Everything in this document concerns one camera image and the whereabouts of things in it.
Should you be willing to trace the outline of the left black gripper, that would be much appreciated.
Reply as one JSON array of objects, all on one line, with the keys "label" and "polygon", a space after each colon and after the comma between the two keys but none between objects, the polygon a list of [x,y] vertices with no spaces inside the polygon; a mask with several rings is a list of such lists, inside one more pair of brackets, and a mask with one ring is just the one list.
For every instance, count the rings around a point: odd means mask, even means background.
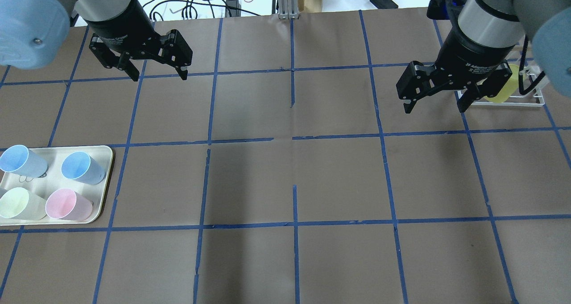
[{"label": "left black gripper", "polygon": [[138,0],[78,0],[74,9],[92,29],[88,47],[104,68],[116,68],[137,82],[140,72],[131,60],[151,59],[187,80],[192,48],[179,30],[165,36],[155,32]]}]

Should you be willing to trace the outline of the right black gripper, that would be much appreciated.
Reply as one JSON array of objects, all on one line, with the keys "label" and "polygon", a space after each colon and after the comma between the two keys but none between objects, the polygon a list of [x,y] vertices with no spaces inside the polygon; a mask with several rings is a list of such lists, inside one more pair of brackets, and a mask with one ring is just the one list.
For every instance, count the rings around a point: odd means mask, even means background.
[{"label": "right black gripper", "polygon": [[410,62],[398,79],[397,95],[403,101],[405,113],[410,114],[422,98],[441,91],[441,85],[453,90],[466,88],[457,101],[460,113],[483,97],[496,97],[513,75],[505,59],[511,50],[511,46],[494,48],[478,44],[453,26],[434,65]]}]

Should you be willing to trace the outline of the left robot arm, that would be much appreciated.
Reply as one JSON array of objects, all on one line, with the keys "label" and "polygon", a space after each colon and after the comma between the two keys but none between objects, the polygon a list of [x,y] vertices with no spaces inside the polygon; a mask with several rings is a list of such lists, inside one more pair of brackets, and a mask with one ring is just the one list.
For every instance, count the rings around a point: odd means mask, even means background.
[{"label": "left robot arm", "polygon": [[140,72],[134,60],[153,60],[188,76],[193,52],[178,30],[155,31],[138,0],[1,0],[1,64],[40,69],[55,59],[75,16],[92,29],[88,45],[106,68]]}]

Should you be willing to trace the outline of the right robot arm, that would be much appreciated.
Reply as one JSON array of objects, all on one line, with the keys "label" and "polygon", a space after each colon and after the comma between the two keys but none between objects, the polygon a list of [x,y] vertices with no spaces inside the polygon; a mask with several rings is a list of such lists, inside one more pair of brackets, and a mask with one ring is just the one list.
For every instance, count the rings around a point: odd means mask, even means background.
[{"label": "right robot arm", "polygon": [[408,64],[396,83],[405,113],[441,91],[463,90],[465,112],[495,97],[513,75],[507,56],[521,40],[559,94],[570,95],[570,0],[430,0],[427,17],[448,20],[451,31],[433,65]]}]

